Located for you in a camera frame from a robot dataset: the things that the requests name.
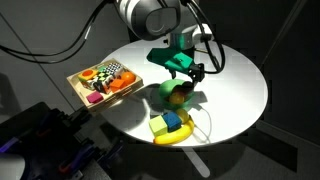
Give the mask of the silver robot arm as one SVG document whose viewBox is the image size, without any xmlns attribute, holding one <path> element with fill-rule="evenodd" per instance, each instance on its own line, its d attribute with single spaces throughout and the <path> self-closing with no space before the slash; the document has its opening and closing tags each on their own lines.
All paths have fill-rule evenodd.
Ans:
<svg viewBox="0 0 320 180">
<path fill-rule="evenodd" d="M 153 41 L 167 37 L 168 46 L 152 48 L 149 62 L 167 69 L 172 78 L 180 72 L 194 83 L 204 79 L 204 65 L 194 62 L 194 51 L 198 43 L 208 43 L 213 32 L 198 16 L 198 0 L 114 0 L 113 4 L 138 38 Z"/>
</svg>

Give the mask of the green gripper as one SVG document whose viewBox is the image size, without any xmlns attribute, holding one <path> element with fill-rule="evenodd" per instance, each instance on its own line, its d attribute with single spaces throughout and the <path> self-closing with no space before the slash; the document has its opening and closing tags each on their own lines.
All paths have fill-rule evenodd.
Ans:
<svg viewBox="0 0 320 180">
<path fill-rule="evenodd" d="M 196 85 L 205 77 L 204 64 L 194 64 L 193 58 L 183 52 L 181 43 L 184 42 L 185 38 L 178 38 L 177 43 L 170 42 L 166 48 L 152 48 L 147 60 L 168 69 L 172 79 L 176 78 L 176 71 L 188 74 L 193 85 Z"/>
</svg>

